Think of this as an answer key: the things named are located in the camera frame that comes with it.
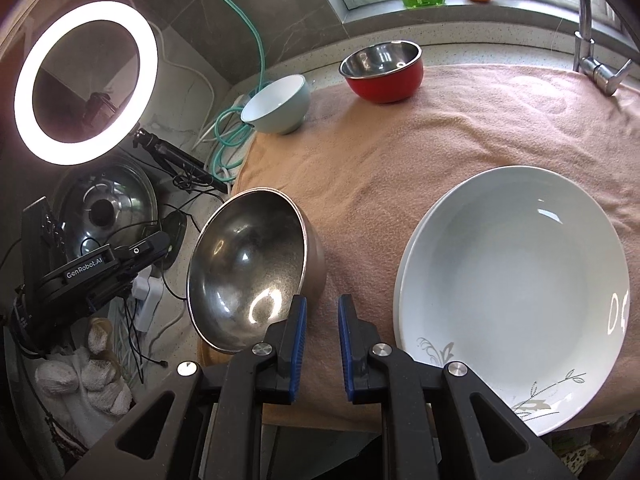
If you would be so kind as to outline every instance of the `green hose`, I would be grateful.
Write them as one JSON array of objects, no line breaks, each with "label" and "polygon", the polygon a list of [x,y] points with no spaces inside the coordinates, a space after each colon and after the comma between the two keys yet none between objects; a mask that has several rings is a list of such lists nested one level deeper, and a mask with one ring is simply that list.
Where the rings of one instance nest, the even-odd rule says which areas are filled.
[{"label": "green hose", "polygon": [[[260,78],[258,79],[258,86],[254,90],[254,92],[259,92],[264,87],[264,65],[265,65],[264,47],[262,46],[262,40],[260,39],[260,34],[258,34],[258,30],[255,28],[251,20],[249,20],[249,18],[246,16],[246,14],[242,12],[242,9],[240,9],[240,7],[238,7],[231,0],[223,0],[223,1],[229,7],[231,7],[238,14],[238,16],[242,18],[242,20],[246,23],[246,26],[249,27],[249,30],[251,30],[251,32],[253,33],[255,42],[258,44],[258,53],[260,55]],[[226,176],[220,175],[219,174],[220,171],[222,171],[223,169],[232,170],[233,168],[237,168],[238,166],[240,166],[240,164],[242,164],[242,158],[237,160],[233,164],[223,163],[222,155],[224,150],[226,148],[237,148],[242,144],[244,144],[248,140],[249,136],[251,135],[251,127],[248,124],[240,124],[239,126],[236,126],[235,128],[232,128],[231,130],[229,130],[227,133],[221,134],[220,122],[225,118],[231,116],[232,114],[240,114],[241,112],[242,112],[241,106],[233,106],[231,108],[228,108],[227,110],[224,110],[216,118],[214,123],[209,128],[207,128],[207,130],[200,136],[200,139],[198,140],[198,142],[200,142],[200,140],[202,140],[204,137],[209,135],[213,130],[213,134],[216,137],[219,147],[212,158],[212,163],[209,165],[209,171],[213,176],[215,176],[217,179],[221,180],[222,182],[232,182],[235,180],[235,177],[233,176],[226,177]]]}]

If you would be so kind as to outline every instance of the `pot lid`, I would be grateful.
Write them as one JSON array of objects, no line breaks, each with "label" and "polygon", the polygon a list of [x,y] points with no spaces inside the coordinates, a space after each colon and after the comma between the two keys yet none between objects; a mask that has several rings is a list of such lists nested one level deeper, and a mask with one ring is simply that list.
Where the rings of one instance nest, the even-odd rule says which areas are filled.
[{"label": "pot lid", "polygon": [[156,195],[148,177],[129,158],[117,155],[67,173],[55,194],[54,211],[65,233],[69,260],[107,242],[111,247],[131,245],[152,224],[126,226],[158,220]]}]

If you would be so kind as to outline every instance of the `white plate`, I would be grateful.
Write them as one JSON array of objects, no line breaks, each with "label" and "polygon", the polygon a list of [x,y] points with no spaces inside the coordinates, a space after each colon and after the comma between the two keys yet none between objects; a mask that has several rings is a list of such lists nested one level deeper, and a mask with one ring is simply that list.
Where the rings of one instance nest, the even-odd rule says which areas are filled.
[{"label": "white plate", "polygon": [[465,362],[538,435],[575,416],[618,357],[625,255],[604,211],[551,171],[485,171],[420,222],[400,278],[400,346]]},{"label": "white plate", "polygon": [[452,189],[449,189],[443,196],[436,200],[436,202],[429,208],[427,214],[422,217],[422,219],[418,222],[418,225],[415,227],[414,232],[411,234],[409,241],[404,248],[404,253],[402,253],[402,258],[400,258],[400,265],[398,266],[398,274],[396,275],[396,286],[394,287],[394,337],[396,338],[396,345],[399,345],[402,341],[402,333],[400,332],[400,324],[398,320],[400,319],[400,285],[402,283],[402,275],[404,274],[404,267],[406,266],[406,261],[409,258],[409,252],[411,251],[411,247],[413,247],[416,237],[418,233],[422,229],[422,226],[426,223],[427,219],[431,215],[431,212],[436,208],[436,206],[442,202],[442,199],[446,197],[449,193],[451,193],[454,189],[456,189],[460,184]]}]

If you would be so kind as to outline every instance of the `crumpled towel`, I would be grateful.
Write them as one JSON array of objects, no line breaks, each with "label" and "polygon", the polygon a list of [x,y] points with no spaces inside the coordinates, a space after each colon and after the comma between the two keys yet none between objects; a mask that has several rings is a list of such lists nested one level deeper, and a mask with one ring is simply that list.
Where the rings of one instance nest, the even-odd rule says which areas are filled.
[{"label": "crumpled towel", "polygon": [[102,359],[89,359],[82,368],[82,384],[90,392],[97,392],[116,377],[117,370],[110,361]]},{"label": "crumpled towel", "polygon": [[98,392],[88,392],[86,396],[94,408],[98,408],[102,412],[109,413],[120,392],[124,381],[119,380],[114,383],[107,384]]},{"label": "crumpled towel", "polygon": [[92,317],[89,320],[89,333],[86,344],[92,355],[98,355],[105,350],[111,350],[111,321],[104,317]]},{"label": "crumpled towel", "polygon": [[59,361],[44,361],[34,373],[36,384],[47,395],[71,394],[78,389],[78,374],[72,366]]}]

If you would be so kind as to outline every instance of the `pink towel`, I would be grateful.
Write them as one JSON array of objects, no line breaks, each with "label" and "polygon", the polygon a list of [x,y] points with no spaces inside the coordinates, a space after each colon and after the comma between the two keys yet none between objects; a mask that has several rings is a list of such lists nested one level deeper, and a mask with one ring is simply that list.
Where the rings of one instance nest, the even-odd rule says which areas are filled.
[{"label": "pink towel", "polygon": [[489,168],[539,166],[582,186],[611,219],[631,278],[628,332],[609,379],[578,416],[640,409],[640,94],[606,98],[584,76],[527,66],[425,69],[405,102],[373,105],[343,84],[313,93],[300,130],[258,134],[236,184],[287,193],[318,231],[328,267],[311,305],[299,401],[283,424],[375,428],[379,408],[351,406],[342,383],[337,298],[393,342],[392,298],[420,218],[456,184]]}]

